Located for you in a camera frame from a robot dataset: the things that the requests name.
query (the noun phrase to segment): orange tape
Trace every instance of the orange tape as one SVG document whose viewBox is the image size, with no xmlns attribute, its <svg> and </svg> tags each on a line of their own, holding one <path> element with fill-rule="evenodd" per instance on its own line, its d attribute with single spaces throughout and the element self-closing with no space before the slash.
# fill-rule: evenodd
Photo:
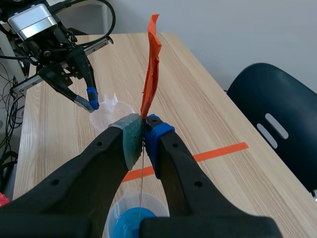
<svg viewBox="0 0 317 238">
<path fill-rule="evenodd" d="M 208 160 L 208 159 L 212 159 L 221 155 L 227 155 L 236 151 L 240 151 L 240 150 L 245 150 L 248 149 L 248 145 L 245 142 L 242 143 L 238 143 L 238 144 L 234 144 L 234 145 L 229 145 L 223 148 L 219 148 L 216 150 L 211 150 L 211 151 L 207 151 L 198 155 L 194 155 L 194 159 L 197 162 L 200 161 L 204 161 L 204 160 Z M 143 176 L 149 176 L 149 175 L 153 175 L 154 174 L 154 170 L 152 166 L 148 166 L 143 168 Z M 142 169 L 139 170 L 133 170 L 127 173 L 127 175 L 124 177 L 122 182 L 127 182 L 127 181 L 131 181 L 134 179 L 139 179 L 142 177 Z"/>
</svg>

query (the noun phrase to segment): blue object in cup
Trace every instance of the blue object in cup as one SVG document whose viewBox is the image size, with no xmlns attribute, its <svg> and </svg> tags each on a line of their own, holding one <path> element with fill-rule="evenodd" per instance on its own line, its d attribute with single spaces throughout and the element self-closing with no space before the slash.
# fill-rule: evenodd
<svg viewBox="0 0 317 238">
<path fill-rule="evenodd" d="M 155 217 L 153 212 L 142 207 L 125 211 L 116 221 L 111 238 L 138 238 L 140 223 L 150 217 Z"/>
</svg>

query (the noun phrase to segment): black chair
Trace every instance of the black chair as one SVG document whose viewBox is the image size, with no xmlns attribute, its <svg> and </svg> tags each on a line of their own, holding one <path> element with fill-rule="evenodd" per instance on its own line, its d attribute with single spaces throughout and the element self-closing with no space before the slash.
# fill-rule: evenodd
<svg viewBox="0 0 317 238">
<path fill-rule="evenodd" d="M 271 134 L 273 141 L 265 139 L 305 188 L 316 190 L 317 94 L 267 63 L 244 69 L 227 94 L 262 135 Z"/>
</svg>

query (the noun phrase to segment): blue gripper pad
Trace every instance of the blue gripper pad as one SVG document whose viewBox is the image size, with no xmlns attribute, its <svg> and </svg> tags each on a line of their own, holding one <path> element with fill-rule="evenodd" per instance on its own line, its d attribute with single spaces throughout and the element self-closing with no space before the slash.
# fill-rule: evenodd
<svg viewBox="0 0 317 238">
<path fill-rule="evenodd" d="M 139 114 L 130 114 L 109 127 L 123 131 L 123 153 L 128 170 L 132 170 L 142 153 L 143 121 Z"/>
</svg>

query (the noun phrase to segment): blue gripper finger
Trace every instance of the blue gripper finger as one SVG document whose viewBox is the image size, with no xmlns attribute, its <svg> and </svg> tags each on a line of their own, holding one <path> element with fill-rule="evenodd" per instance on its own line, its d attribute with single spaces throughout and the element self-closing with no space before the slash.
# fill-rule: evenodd
<svg viewBox="0 0 317 238">
<path fill-rule="evenodd" d="M 87 94 L 88 94 L 89 103 L 91 104 L 93 109 L 95 110 L 99 109 L 97 90 L 94 87 L 89 87 L 87 88 Z"/>
</svg>

